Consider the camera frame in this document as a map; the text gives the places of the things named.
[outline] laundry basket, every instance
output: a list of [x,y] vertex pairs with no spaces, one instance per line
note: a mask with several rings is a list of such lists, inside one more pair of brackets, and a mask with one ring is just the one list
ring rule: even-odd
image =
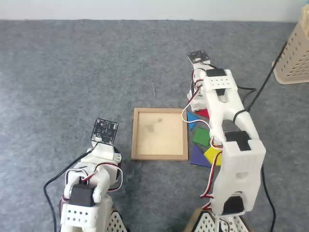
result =
[[281,84],[309,82],[309,5],[290,35],[274,74]]

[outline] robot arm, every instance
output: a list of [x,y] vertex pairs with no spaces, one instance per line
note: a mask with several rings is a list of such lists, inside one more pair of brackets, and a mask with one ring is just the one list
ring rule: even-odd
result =
[[[119,167],[121,154],[112,146],[113,139],[111,143],[102,142],[104,140],[102,133],[115,135],[118,124],[113,128],[114,124],[97,119],[92,137],[93,148],[89,149],[93,151],[66,172],[61,232],[105,232],[107,230],[112,212],[112,199],[107,193],[118,190],[122,185],[122,170]],[[119,187],[111,188],[120,174]]]
[[233,120],[244,109],[231,71],[213,68],[204,51],[190,53],[188,57],[195,70],[188,98],[193,96],[192,91],[199,91],[191,108],[207,108],[210,136],[222,146],[221,168],[209,204],[218,217],[239,216],[253,208],[266,150],[248,112],[235,120],[240,131],[224,132],[222,128],[224,120]]

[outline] beige basket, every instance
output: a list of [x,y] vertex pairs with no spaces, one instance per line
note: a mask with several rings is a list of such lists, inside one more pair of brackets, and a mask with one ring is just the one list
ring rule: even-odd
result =
[[284,85],[309,82],[309,39],[300,22],[293,30],[274,74]]

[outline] colored puzzle pieces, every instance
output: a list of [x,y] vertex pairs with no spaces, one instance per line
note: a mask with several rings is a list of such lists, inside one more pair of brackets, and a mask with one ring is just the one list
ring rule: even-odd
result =
[[190,153],[190,164],[208,167],[208,168],[211,167],[211,164],[209,163],[209,161],[206,159],[204,154],[200,151],[198,146],[196,146],[195,144],[193,144],[192,150]]
[[208,114],[208,110],[207,109],[195,111],[195,113],[197,115],[201,115],[201,116],[204,116],[206,118],[209,118],[209,114]]
[[[220,152],[220,150],[216,150],[213,147],[210,147],[207,151],[205,151],[204,156],[207,158],[207,160],[209,161],[209,163],[213,163],[214,158],[216,157],[216,155]],[[216,166],[221,166],[221,156],[222,154],[219,155],[218,159],[217,159],[217,163]]]
[[[187,118],[189,122],[198,119],[198,117],[196,117],[194,114],[190,112],[187,112]],[[196,125],[196,122],[189,123],[189,130],[192,130],[195,125]]]
[[203,128],[197,128],[193,136],[192,141],[196,144],[201,144],[203,146],[208,146],[209,144],[209,131]]

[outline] floor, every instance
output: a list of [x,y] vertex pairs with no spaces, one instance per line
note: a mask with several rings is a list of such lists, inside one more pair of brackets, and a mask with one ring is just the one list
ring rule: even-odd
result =
[[[96,117],[120,122],[124,186],[112,193],[132,232],[180,232],[205,200],[209,169],[179,161],[130,159],[134,107],[181,108],[204,49],[239,85],[260,87],[293,23],[202,21],[0,21],[0,227],[52,231],[42,187],[90,146]],[[251,110],[263,141],[275,231],[308,230],[308,84],[272,77]],[[48,192],[57,208],[64,180]],[[260,188],[245,218],[269,230]]]

